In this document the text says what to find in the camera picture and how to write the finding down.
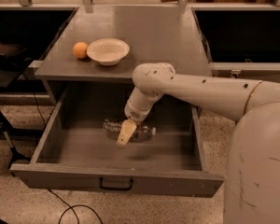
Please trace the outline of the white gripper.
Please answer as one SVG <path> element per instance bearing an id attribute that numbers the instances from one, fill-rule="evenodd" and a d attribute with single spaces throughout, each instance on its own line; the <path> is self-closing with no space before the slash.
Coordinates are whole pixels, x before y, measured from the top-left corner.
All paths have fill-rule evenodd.
<path id="1" fill-rule="evenodd" d="M 124 114 L 128 118 L 121 124 L 117 145 L 119 147 L 125 147 L 134 131 L 136 130 L 136 122 L 144 121 L 152 107 L 156 102 L 162 98 L 162 93 L 147 93 L 140 91 L 135 87 L 127 101 L 124 108 Z"/>

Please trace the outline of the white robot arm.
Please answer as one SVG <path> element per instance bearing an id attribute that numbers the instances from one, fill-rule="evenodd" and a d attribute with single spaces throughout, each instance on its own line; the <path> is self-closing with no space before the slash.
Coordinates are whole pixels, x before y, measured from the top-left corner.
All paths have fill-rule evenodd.
<path id="1" fill-rule="evenodd" d="M 280 83 L 180 75 L 168 63 L 142 63 L 133 70 L 133 92 L 118 144 L 164 95 L 207 109 L 237 123 L 227 158 L 224 224 L 280 224 Z"/>

